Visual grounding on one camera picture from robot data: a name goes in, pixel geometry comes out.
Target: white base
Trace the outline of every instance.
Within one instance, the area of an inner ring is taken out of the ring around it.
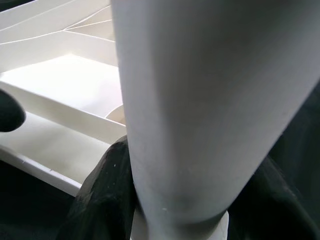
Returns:
[[[212,235],[209,238],[198,238],[195,240],[227,240],[229,227],[229,213],[226,211],[220,222],[216,225]],[[154,235],[148,230],[145,218],[139,211],[134,213],[133,225],[131,231],[131,240],[185,240],[181,238],[170,238],[167,235]]]

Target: white pipe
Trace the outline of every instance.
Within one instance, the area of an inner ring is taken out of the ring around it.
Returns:
[[[208,239],[320,76],[320,1],[114,0],[150,240]]]

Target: white plastic tray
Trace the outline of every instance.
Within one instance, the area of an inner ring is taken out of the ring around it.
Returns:
[[[0,88],[27,112],[0,133],[0,159],[73,196],[126,134],[106,119],[122,105],[108,5],[36,0],[0,13]]]

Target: black cloth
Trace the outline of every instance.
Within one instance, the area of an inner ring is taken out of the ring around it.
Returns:
[[[320,83],[228,211],[229,240],[320,240]]]
[[[32,1],[34,0],[0,0],[0,12]]]
[[[26,113],[20,104],[0,89],[0,132],[11,132],[26,120]]]
[[[0,160],[0,240],[54,240],[74,197]]]
[[[123,137],[84,181],[57,240],[129,240],[136,198]]]

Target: black fabric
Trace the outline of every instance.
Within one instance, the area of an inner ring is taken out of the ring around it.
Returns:
[[[26,113],[20,104],[0,89],[0,132],[11,132],[26,120]]]
[[[0,160],[0,240],[54,240],[73,200]]]
[[[320,83],[228,211],[229,240],[320,239]]]
[[[129,240],[136,208],[127,137],[84,181],[57,240]]]
[[[0,0],[0,12],[32,1],[34,0]]]
[[[267,157],[229,208],[229,240],[318,240],[320,231]]]

